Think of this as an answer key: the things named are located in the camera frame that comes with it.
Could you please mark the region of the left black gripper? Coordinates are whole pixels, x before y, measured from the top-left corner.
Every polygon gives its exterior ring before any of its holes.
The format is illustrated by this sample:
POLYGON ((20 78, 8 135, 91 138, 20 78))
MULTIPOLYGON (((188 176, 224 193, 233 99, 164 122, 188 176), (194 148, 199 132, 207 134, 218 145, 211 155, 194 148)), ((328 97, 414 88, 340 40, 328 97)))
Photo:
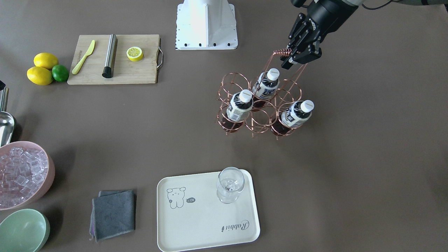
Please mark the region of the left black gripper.
POLYGON ((307 13, 299 13, 288 36, 288 56, 282 56, 281 68, 289 70, 294 64, 307 64, 322 56, 316 41, 337 31, 358 9, 350 0, 312 0, 307 13))

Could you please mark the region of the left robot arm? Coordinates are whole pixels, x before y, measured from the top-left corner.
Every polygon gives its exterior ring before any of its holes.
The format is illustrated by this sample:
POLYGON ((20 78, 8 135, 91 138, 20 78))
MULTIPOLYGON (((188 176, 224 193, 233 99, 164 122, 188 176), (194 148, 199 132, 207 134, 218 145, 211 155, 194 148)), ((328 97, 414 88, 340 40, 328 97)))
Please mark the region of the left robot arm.
POLYGON ((322 56, 320 43, 327 34, 336 32, 354 12, 362 6, 367 10, 377 10, 391 3, 426 6, 444 5, 446 0, 389 0, 379 7, 367 7, 363 0, 312 0, 307 13, 299 13, 288 35, 288 50, 281 57, 283 69, 289 70, 294 64, 307 64, 322 56))

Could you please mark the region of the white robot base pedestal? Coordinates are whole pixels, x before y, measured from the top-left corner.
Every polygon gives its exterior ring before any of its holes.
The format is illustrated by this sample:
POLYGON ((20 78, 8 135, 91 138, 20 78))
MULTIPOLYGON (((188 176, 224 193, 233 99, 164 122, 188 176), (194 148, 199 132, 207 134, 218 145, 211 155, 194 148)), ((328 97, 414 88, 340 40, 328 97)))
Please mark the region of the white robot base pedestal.
POLYGON ((227 0, 184 0, 176 9, 176 50, 238 47, 235 7, 227 0))

